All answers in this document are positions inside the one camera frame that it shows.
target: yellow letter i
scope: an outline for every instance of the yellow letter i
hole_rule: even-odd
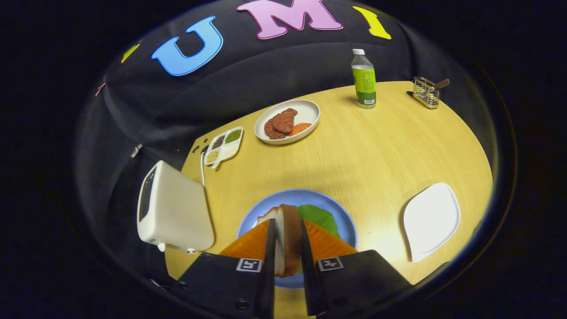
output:
[[[372,34],[373,36],[383,37],[384,39],[388,40],[392,39],[392,36],[388,34],[386,30],[384,30],[384,27],[382,27],[382,24],[378,20],[377,15],[363,8],[353,6],[353,9],[360,12],[364,16],[366,21],[368,21],[368,24],[370,25],[370,34]]]

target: plastic water bottle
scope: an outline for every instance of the plastic water bottle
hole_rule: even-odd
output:
[[[368,61],[363,49],[353,49],[354,59],[350,66],[353,69],[354,86],[357,103],[362,108],[376,106],[376,76],[374,65]]]

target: pink letter m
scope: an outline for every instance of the pink letter m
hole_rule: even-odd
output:
[[[260,27],[260,32],[257,34],[258,39],[270,39],[287,32],[287,28],[278,26],[274,18],[278,18],[296,30],[303,30],[306,14],[311,18],[309,26],[313,29],[342,29],[342,24],[333,19],[321,1],[323,0],[293,0],[291,7],[287,7],[270,0],[257,0],[236,9],[246,10],[256,19]]]

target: green lettuce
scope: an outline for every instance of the green lettuce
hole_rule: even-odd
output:
[[[315,205],[301,205],[297,207],[300,219],[306,219],[323,227],[331,234],[341,238],[338,234],[337,223],[333,214]]]

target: wire basket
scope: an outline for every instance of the wire basket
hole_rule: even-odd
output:
[[[433,88],[435,83],[422,77],[413,77],[413,97],[427,108],[439,105],[439,90]]]

